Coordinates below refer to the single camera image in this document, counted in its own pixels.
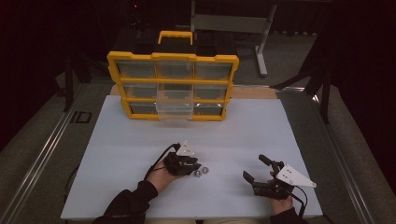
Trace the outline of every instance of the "black sleeve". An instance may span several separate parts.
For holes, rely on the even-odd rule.
[[[134,192],[120,192],[110,203],[104,215],[93,224],[143,224],[149,201],[158,196],[158,191],[147,180],[140,181]]]
[[[294,208],[289,209],[283,213],[276,216],[271,216],[271,224],[307,224],[305,220],[301,220]]]

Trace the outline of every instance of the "yellow storage organizer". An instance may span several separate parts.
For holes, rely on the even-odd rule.
[[[238,68],[227,34],[124,30],[109,72],[130,119],[224,120]]]

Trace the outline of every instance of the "small metal part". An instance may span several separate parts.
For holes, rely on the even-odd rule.
[[[209,168],[203,167],[203,168],[202,168],[202,173],[203,173],[204,175],[207,175],[207,173],[209,173]]]
[[[195,171],[194,175],[195,175],[195,177],[201,177],[202,173],[201,173],[201,171]]]
[[[187,141],[185,141],[183,145],[180,146],[180,149],[176,152],[176,154],[178,156],[193,156],[195,153],[189,147]]]
[[[308,177],[301,174],[297,170],[295,170],[290,165],[286,164],[276,175],[277,179],[291,184],[293,186],[305,186],[305,187],[313,187],[317,186],[316,183],[312,182]]]

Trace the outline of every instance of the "human hand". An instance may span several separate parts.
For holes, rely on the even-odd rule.
[[[290,210],[293,207],[293,199],[291,196],[289,196],[287,199],[281,199],[281,200],[270,198],[270,204],[273,208],[274,216],[276,216],[282,212]]]
[[[170,183],[172,183],[172,181],[179,178],[181,178],[181,176],[169,174],[168,170],[165,168],[165,164],[163,164],[163,161],[160,161],[154,167],[154,170],[148,175],[147,181],[149,181],[158,191],[158,194],[160,194]]]

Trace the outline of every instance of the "yellow frame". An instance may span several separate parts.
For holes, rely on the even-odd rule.
[[[165,36],[170,37],[183,37],[189,38],[192,44],[192,32],[169,32],[162,31],[160,33],[159,43],[161,43],[161,38]],[[172,84],[206,84],[206,85],[226,85],[227,90],[225,93],[224,100],[202,100],[193,99],[194,103],[205,103],[205,104],[223,104],[221,115],[192,115],[192,120],[224,120],[226,117],[226,106],[230,102],[231,92],[233,89],[233,75],[239,66],[239,59],[236,55],[216,55],[214,57],[203,57],[197,56],[195,54],[180,54],[180,53],[160,53],[153,52],[150,55],[133,54],[132,52],[125,51],[110,51],[107,54],[108,60],[108,70],[110,72],[111,78],[117,84],[120,95],[121,95],[121,106],[128,118],[130,119],[151,119],[158,120],[158,115],[153,114],[134,114],[129,105],[131,102],[140,103],[151,103],[156,102],[155,99],[150,98],[135,98],[128,97],[124,84],[126,83],[172,83]],[[119,68],[117,66],[117,60],[132,60],[132,61],[147,61],[153,62],[154,65],[154,78],[140,78],[140,77],[122,77],[120,75]],[[161,61],[185,61],[194,63],[192,68],[191,78],[158,78],[157,65],[156,62]],[[230,75],[226,80],[211,80],[211,79],[196,79],[195,78],[195,63],[231,63],[233,66],[230,71]]]

